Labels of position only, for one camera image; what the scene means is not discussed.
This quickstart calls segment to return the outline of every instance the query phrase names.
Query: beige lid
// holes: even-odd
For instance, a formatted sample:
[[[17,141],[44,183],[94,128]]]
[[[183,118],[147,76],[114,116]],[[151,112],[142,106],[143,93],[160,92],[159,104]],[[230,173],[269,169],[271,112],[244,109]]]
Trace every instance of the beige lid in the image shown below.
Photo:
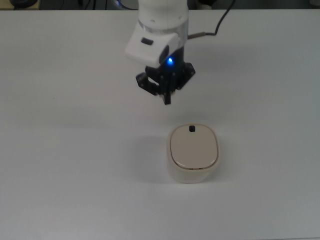
[[[173,161],[183,169],[208,169],[219,156],[214,131],[202,124],[183,125],[171,134]]]

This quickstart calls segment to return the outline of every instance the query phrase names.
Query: black cable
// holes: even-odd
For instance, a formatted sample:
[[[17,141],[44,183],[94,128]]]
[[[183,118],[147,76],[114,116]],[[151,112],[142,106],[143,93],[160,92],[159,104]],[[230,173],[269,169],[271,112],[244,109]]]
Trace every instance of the black cable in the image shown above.
[[[65,5],[65,0],[62,0],[62,3],[61,3],[61,6],[59,7],[59,10],[61,10],[64,5]]]
[[[88,6],[89,6],[90,2],[91,2],[91,0],[89,0],[89,1],[86,3],[86,5],[85,5],[85,7],[84,7],[84,10],[87,10],[87,8],[88,8]]]
[[[222,17],[220,18],[218,24],[216,25],[215,32],[205,32],[205,31],[198,32],[198,33],[189,35],[188,39],[195,39],[195,38],[199,38],[199,37],[203,37],[203,36],[216,36],[218,34],[219,27],[220,27],[222,21],[224,20],[224,18],[228,14],[228,12],[232,9],[232,7],[234,6],[235,2],[236,2],[236,0],[232,0],[232,3],[228,7],[228,9],[225,11],[225,13],[222,15]]]

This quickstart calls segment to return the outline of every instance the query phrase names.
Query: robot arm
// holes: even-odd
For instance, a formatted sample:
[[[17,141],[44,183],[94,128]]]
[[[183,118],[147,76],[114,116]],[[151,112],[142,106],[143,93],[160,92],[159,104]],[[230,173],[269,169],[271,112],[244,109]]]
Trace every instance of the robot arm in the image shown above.
[[[139,0],[139,21],[125,49],[127,56],[158,68],[188,39],[187,0]]]
[[[138,86],[162,96],[166,105],[195,74],[184,62],[188,12],[187,0],[139,0],[139,21],[125,49],[129,58],[146,65],[136,76]]]

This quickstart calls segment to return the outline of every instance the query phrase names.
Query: blue led light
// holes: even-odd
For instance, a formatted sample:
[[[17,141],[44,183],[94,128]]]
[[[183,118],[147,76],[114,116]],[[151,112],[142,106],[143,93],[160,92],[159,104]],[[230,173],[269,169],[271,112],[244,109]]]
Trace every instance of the blue led light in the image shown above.
[[[171,57],[169,57],[168,60],[166,61],[166,64],[168,64],[169,66],[173,66],[174,60]]]

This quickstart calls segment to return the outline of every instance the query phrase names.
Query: table surface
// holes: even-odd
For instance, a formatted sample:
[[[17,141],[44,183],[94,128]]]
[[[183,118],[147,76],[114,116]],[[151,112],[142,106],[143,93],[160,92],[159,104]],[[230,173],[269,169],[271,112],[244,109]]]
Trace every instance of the table surface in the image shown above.
[[[223,11],[192,11],[189,33]],[[320,14],[233,10],[190,40],[164,106],[124,48],[136,11],[0,14],[1,240],[320,237]],[[181,184],[166,137],[214,128],[221,164]]]

